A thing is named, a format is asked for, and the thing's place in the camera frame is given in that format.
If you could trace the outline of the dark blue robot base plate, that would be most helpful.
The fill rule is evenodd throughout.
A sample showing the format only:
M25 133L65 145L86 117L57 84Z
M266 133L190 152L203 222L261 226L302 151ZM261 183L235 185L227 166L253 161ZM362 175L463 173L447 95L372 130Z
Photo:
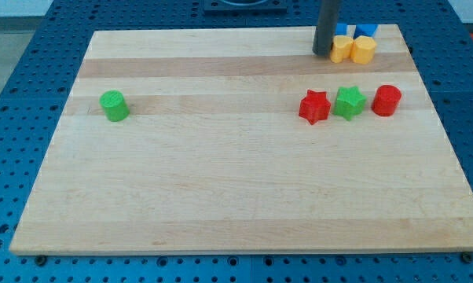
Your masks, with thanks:
M288 9L286 0L202 0L205 13L279 12Z

